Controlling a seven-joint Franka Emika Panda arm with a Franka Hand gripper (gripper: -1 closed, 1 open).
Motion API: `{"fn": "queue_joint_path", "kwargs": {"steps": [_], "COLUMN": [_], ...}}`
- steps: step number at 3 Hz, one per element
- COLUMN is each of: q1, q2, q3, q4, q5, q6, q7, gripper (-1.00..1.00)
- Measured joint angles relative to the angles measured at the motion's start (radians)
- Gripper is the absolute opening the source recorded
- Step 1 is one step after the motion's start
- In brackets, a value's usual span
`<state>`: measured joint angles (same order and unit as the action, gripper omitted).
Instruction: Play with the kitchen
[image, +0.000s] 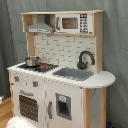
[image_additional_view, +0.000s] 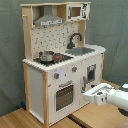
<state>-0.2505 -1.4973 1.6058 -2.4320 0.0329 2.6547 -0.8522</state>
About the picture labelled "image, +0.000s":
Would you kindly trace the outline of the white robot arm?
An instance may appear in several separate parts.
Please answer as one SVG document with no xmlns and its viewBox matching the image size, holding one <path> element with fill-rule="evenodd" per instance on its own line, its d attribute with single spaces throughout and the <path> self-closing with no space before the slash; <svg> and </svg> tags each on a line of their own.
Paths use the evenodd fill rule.
<svg viewBox="0 0 128 128">
<path fill-rule="evenodd" d="M 34 128 L 34 125 L 22 118 L 13 117 L 8 121 L 5 128 Z"/>
</svg>

